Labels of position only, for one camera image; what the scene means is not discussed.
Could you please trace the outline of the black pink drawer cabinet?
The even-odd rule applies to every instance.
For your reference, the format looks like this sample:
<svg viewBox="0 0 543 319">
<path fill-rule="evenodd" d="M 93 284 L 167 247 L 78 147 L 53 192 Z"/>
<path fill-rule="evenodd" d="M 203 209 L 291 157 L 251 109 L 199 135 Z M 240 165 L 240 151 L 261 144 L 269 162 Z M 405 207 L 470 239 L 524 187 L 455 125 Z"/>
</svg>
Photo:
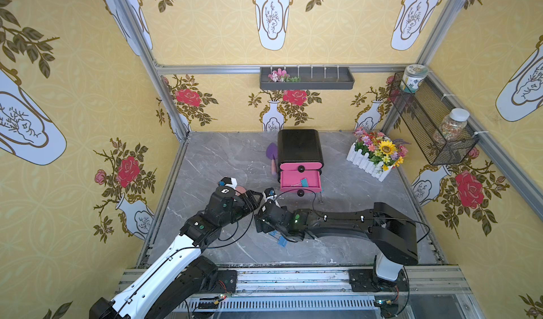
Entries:
<svg viewBox="0 0 543 319">
<path fill-rule="evenodd" d="M 324 159 L 320 136 L 316 130 L 280 130 L 278 146 L 278 182 L 282 193 L 321 193 Z M 301 185 L 306 178 L 308 188 Z"/>
</svg>

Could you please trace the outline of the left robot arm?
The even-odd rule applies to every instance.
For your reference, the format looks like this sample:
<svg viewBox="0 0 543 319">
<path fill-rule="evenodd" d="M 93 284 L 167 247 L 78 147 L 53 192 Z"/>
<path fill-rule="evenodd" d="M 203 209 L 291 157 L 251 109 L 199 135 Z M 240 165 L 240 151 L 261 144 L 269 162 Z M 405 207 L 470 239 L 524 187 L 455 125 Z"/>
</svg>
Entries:
<svg viewBox="0 0 543 319">
<path fill-rule="evenodd" d="M 172 244 L 135 282 L 112 300 L 101 298 L 90 318 L 165 318 L 188 297 L 216 283 L 218 268 L 202 254 L 223 227 L 258 210 L 264 193 L 219 186 L 208 205 L 190 217 Z"/>
</svg>

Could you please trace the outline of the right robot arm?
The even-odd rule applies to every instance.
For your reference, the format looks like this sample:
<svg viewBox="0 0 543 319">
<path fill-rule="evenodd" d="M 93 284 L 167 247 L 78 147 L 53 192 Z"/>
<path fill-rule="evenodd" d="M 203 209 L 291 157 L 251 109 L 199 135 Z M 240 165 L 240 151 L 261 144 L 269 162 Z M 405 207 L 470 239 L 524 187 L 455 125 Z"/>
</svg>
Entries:
<svg viewBox="0 0 543 319">
<path fill-rule="evenodd" d="M 293 212 L 267 200 L 255 216 L 258 232 L 279 232 L 285 239 L 301 242 L 321 237 L 364 238 L 379 249 L 371 273 L 350 272 L 355 292 L 398 290 L 407 283 L 406 266 L 419 263 L 417 224 L 384 202 L 359 212 L 324 212 L 299 209 Z"/>
</svg>

